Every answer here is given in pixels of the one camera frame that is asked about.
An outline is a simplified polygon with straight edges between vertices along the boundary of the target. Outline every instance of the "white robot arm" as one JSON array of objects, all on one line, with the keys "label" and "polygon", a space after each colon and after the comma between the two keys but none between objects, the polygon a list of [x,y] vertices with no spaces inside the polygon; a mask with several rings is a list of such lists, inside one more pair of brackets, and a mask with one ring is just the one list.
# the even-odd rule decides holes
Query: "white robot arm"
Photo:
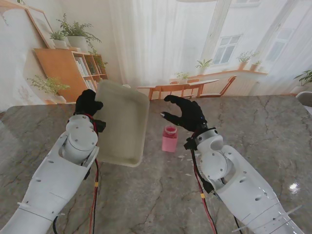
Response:
[{"label": "white robot arm", "polygon": [[97,141],[90,119],[72,116],[0,234],[45,234],[90,169],[98,154]]},{"label": "white robot arm", "polygon": [[[255,234],[303,234],[272,187],[222,136],[210,129],[195,139],[200,167],[231,213]],[[230,176],[223,184],[221,179]]]}]

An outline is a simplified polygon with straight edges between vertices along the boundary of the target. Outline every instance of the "screw hole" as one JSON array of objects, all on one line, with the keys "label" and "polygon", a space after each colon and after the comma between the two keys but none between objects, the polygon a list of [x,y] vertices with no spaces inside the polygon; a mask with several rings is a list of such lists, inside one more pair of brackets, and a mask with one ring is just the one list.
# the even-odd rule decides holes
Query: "screw hole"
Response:
[{"label": "screw hole", "polygon": [[239,181],[239,183],[242,183],[246,180],[246,177],[242,177],[241,180]]}]

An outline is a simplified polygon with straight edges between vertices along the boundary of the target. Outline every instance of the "white chair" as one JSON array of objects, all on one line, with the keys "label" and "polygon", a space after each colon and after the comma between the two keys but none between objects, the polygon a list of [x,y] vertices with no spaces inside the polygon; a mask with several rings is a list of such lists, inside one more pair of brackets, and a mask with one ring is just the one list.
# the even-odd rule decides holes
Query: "white chair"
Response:
[{"label": "white chair", "polygon": [[301,92],[297,94],[296,98],[312,115],[312,92],[308,91]]}]

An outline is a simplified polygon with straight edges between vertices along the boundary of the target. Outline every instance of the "pink bottle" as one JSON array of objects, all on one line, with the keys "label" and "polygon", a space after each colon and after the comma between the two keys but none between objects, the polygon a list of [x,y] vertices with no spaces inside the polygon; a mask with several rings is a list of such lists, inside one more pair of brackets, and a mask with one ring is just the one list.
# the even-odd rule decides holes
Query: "pink bottle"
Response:
[{"label": "pink bottle", "polygon": [[162,150],[174,153],[177,143],[177,128],[174,125],[167,125],[162,133]]}]

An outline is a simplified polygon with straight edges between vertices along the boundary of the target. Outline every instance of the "wooden table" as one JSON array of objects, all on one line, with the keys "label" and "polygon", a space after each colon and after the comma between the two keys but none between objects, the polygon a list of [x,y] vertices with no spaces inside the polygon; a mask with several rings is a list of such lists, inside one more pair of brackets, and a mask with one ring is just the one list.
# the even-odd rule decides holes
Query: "wooden table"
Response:
[{"label": "wooden table", "polygon": [[[202,94],[203,89],[204,89],[204,85],[207,83],[213,83],[218,81],[219,79],[211,79],[211,80],[203,80],[203,81],[199,81],[199,82],[193,82],[193,83],[188,83],[190,85],[190,89],[196,89],[198,88],[198,92],[197,92],[197,98],[199,98],[199,96]],[[155,87],[156,86],[140,86],[137,87],[138,89],[150,89],[149,94],[148,94],[148,98],[149,100],[152,99],[152,95],[153,92],[155,91]]]}]

